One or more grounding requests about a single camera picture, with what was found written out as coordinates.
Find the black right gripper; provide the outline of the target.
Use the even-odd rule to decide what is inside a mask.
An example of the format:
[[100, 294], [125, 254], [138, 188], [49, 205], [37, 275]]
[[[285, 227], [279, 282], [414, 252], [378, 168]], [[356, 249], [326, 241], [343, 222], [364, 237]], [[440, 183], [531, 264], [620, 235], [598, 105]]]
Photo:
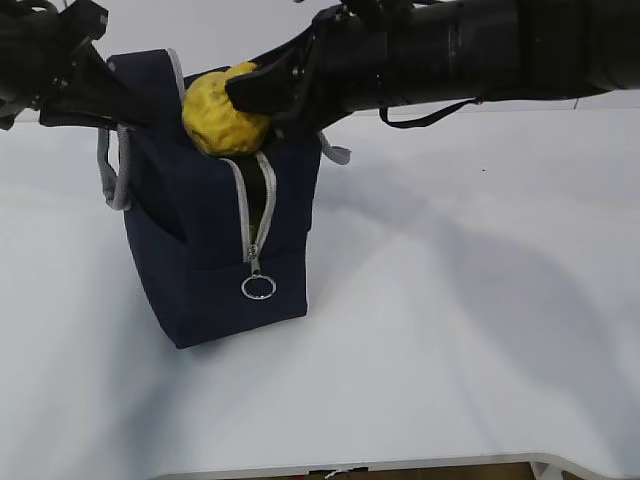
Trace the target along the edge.
[[272, 116], [278, 139], [316, 133], [358, 111], [381, 106], [392, 35], [412, 4], [335, 4], [320, 10], [292, 39], [256, 57], [256, 69], [226, 82], [236, 110]]

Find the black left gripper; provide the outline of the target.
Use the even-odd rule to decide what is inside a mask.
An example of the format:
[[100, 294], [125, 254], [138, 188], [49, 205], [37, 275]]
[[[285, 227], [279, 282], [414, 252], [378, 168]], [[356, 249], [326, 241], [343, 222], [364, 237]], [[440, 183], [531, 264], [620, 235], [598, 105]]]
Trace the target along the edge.
[[183, 106], [183, 75], [172, 49], [112, 55], [95, 49], [108, 10], [74, 1], [60, 10], [50, 1], [1, 3], [1, 128], [26, 109], [85, 98], [90, 85], [120, 124], [157, 128], [176, 124]]

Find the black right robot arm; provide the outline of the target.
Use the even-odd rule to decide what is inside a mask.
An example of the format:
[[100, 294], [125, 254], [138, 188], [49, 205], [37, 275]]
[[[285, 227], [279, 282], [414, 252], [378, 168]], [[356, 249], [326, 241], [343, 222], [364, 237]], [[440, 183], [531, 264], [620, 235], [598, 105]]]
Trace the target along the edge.
[[579, 99], [639, 86], [635, 1], [342, 1], [226, 91], [278, 134], [367, 110]]

